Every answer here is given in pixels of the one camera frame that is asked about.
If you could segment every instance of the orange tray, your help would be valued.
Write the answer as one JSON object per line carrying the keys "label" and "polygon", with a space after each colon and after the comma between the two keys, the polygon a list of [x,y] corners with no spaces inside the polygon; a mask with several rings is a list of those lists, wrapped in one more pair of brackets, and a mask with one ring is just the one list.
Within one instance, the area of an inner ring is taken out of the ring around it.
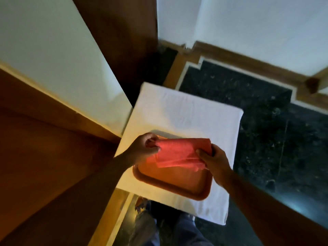
{"label": "orange tray", "polygon": [[210,194],[213,179],[207,169],[194,172],[183,167],[158,168],[146,162],[133,166],[133,175],[137,180],[198,201]]}

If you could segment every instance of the red cloth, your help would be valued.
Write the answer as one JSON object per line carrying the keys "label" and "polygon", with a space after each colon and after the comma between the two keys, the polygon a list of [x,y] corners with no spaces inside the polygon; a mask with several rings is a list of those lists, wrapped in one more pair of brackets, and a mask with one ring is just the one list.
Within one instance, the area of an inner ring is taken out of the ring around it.
{"label": "red cloth", "polygon": [[184,167],[194,171],[203,170],[206,169],[206,165],[195,150],[203,149],[212,155],[211,141],[205,138],[164,139],[154,141],[151,146],[154,144],[161,150],[148,157],[147,163],[156,163],[158,168]]}

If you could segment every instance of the jeans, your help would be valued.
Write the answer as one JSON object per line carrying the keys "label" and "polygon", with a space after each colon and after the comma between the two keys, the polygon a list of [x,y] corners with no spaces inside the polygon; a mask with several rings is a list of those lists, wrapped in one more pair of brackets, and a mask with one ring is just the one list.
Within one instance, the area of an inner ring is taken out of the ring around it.
{"label": "jeans", "polygon": [[[129,246],[160,246],[156,220],[148,211],[135,218]],[[190,215],[182,213],[173,229],[173,246],[213,246],[196,228]]]}

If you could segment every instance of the floor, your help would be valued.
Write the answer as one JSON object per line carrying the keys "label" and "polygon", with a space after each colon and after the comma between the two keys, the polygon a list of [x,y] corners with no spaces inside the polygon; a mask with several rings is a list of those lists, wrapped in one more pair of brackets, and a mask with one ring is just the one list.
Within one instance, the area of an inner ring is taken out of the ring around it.
{"label": "floor", "polygon": [[[206,61],[189,67],[180,91],[242,108],[234,171],[328,228],[327,115],[291,104],[287,88]],[[215,246],[262,245],[232,200],[225,226],[195,223]]]}

